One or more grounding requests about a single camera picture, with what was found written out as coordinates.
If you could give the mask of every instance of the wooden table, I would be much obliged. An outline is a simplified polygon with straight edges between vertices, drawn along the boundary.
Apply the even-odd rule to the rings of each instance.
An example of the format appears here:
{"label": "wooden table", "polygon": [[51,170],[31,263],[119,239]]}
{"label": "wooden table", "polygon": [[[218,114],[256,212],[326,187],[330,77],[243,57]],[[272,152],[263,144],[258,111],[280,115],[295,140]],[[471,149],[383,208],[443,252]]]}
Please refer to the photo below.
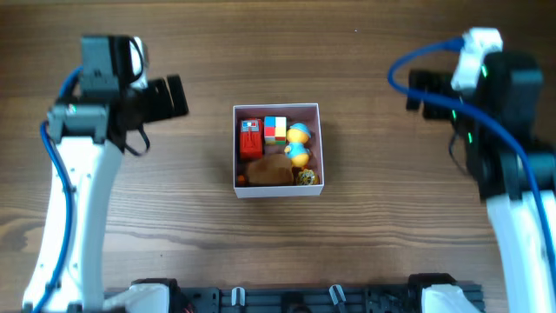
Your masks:
{"label": "wooden table", "polygon": [[[386,72],[424,44],[474,25],[498,27],[506,47],[530,51],[544,69],[537,131],[554,140],[554,2],[3,2],[3,310],[20,308],[43,233],[50,160],[38,125],[80,63],[80,36],[116,33],[147,43],[150,77],[182,76],[191,113],[149,125],[150,153],[124,158],[104,244],[107,288],[157,276],[225,288],[395,283],[449,272],[482,283],[488,311],[507,311],[486,208],[447,154],[451,127],[407,113]],[[414,67],[452,70],[456,59],[424,57]],[[321,107],[322,195],[237,199],[232,106],[306,102]]]}

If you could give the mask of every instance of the green light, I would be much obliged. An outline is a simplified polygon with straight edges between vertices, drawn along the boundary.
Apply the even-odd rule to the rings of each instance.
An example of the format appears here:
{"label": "green light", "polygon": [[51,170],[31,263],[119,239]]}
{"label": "green light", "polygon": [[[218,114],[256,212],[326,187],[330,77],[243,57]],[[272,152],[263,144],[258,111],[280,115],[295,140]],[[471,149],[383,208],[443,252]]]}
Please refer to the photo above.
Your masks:
{"label": "green light", "polygon": [[488,70],[487,67],[485,65],[480,67],[480,71],[483,72],[483,77],[487,77],[488,76]]}

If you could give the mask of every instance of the wood grain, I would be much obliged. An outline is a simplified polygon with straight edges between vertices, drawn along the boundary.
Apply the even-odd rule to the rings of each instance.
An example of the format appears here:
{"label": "wood grain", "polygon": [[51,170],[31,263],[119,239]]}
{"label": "wood grain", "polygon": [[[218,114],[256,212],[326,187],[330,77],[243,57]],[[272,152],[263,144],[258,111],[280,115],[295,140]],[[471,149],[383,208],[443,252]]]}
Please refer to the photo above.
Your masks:
{"label": "wood grain", "polygon": [[[104,245],[107,288],[152,276],[268,287],[447,271],[482,283],[488,311],[507,311],[485,207],[447,155],[450,127],[406,113],[385,76],[414,48],[474,25],[498,27],[506,47],[539,59],[546,87],[537,130],[555,140],[554,2],[25,3],[0,6],[3,310],[19,308],[43,232],[50,161],[38,124],[80,63],[79,37],[119,33],[148,44],[151,77],[182,76],[191,114],[149,125],[151,152],[123,161]],[[454,65],[439,55],[415,66]],[[232,106],[305,102],[321,107],[322,195],[237,199]]]}

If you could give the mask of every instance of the brown plush toy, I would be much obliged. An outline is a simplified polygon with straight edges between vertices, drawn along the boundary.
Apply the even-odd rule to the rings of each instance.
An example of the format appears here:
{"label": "brown plush toy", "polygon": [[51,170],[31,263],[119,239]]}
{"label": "brown plush toy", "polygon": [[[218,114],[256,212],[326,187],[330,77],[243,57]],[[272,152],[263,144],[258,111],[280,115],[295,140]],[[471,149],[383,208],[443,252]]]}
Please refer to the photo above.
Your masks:
{"label": "brown plush toy", "polygon": [[292,162],[283,154],[263,156],[247,166],[247,180],[251,185],[276,186],[294,183]]}

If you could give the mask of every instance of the blue tube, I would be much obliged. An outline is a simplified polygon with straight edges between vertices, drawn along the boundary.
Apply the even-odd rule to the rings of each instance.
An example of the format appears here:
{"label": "blue tube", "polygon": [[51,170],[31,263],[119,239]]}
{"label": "blue tube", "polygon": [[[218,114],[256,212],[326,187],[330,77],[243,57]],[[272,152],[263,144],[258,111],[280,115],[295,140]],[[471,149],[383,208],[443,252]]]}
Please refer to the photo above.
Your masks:
{"label": "blue tube", "polygon": [[[69,97],[72,95],[73,90],[77,86],[79,73],[83,69],[82,66],[77,67],[62,84],[62,88],[60,89],[60,97]],[[56,284],[60,279],[60,275],[62,274],[63,264],[65,263],[66,256],[68,255],[68,247],[70,245],[70,237],[71,237],[71,224],[73,220],[73,193],[72,193],[72,186],[70,181],[70,176],[68,175],[68,171],[66,170],[65,166],[63,165],[63,161],[60,159],[60,156],[57,153],[56,147],[52,145],[50,141],[48,131],[46,130],[46,126],[48,125],[48,121],[44,121],[41,124],[41,138],[43,139],[44,148],[48,152],[50,156],[50,160],[54,164],[56,168],[56,172],[60,176],[62,180],[63,186],[63,194],[66,198],[66,223],[65,228],[63,230],[63,240],[62,240],[62,248],[60,249],[60,255],[58,256],[58,260],[56,261],[56,266],[52,271],[52,278],[48,284],[48,287],[44,291],[43,296],[36,304],[36,307],[33,308],[32,313],[39,313],[43,306],[49,301],[50,296],[52,296],[52,291],[56,288]]]}
{"label": "blue tube", "polygon": [[487,129],[489,129],[493,134],[502,139],[502,141],[504,141],[504,143],[506,143],[507,146],[510,147],[518,155],[518,157],[520,157],[521,163],[523,164],[523,170],[525,171],[527,181],[529,182],[531,192],[533,193],[535,203],[537,204],[540,228],[542,229],[544,235],[543,237],[545,238],[546,255],[548,256],[548,262],[550,265],[553,292],[556,292],[556,263],[554,262],[553,235],[550,231],[550,226],[548,225],[545,207],[542,203],[542,198],[540,197],[539,185],[537,184],[537,180],[535,179],[533,167],[531,166],[529,158],[527,157],[527,154],[521,147],[520,143],[518,143],[517,140],[513,138],[512,134],[510,134],[502,125],[500,125],[482,110],[479,110],[477,107],[471,104],[462,103],[460,100],[455,100],[450,97],[444,97],[437,94],[429,94],[420,90],[410,89],[408,87],[399,85],[394,80],[395,72],[402,65],[408,63],[415,57],[423,56],[427,53],[438,50],[460,51],[460,49],[463,47],[463,44],[464,42],[462,38],[455,38],[444,43],[435,43],[432,45],[428,45],[401,57],[392,65],[392,67],[390,67],[390,70],[388,71],[388,82],[395,90],[398,90],[408,97],[422,100],[424,102],[439,106],[444,109],[455,110],[460,114],[475,119],[477,122],[481,123]]}

